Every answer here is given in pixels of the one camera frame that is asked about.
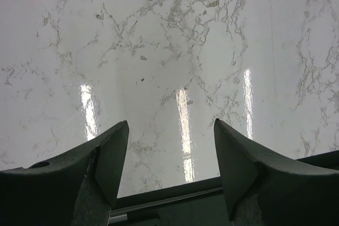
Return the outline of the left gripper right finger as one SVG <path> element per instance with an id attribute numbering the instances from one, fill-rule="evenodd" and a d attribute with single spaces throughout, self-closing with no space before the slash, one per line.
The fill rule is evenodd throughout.
<path id="1" fill-rule="evenodd" d="M 338 152 L 281 155 L 214 124 L 227 217 L 234 225 L 338 225 Z"/>

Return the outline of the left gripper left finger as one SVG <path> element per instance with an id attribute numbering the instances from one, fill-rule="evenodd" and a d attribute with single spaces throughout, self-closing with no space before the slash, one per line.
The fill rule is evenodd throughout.
<path id="1" fill-rule="evenodd" d="M 1 225 L 108 225 L 128 136 L 122 121 L 29 168 L 1 171 Z"/>

